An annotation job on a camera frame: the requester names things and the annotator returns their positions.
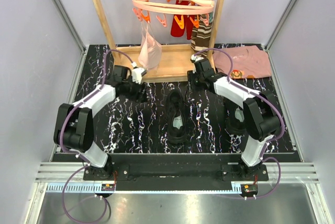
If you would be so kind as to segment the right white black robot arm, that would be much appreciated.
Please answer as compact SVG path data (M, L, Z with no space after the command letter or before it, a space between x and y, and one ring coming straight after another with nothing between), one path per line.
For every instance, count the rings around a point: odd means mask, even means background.
M265 146L282 137L285 124L274 105L270 92L259 92L242 86L230 76L216 73L207 58L191 56L194 69L188 71L191 88L205 89L234 103L242 111L242 123L248 139L236 172L243 180L250 180L260 168Z

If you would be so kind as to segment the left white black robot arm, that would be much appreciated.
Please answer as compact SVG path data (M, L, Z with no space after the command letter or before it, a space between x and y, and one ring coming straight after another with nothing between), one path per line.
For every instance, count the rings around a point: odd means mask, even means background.
M101 180L109 179L113 167L108 154L95 143L94 117L107 104L119 96L139 103L147 101L144 68L132 69L116 65L109 79L103 80L91 93L72 104L62 104L58 109L54 143L64 152L74 153L92 167Z

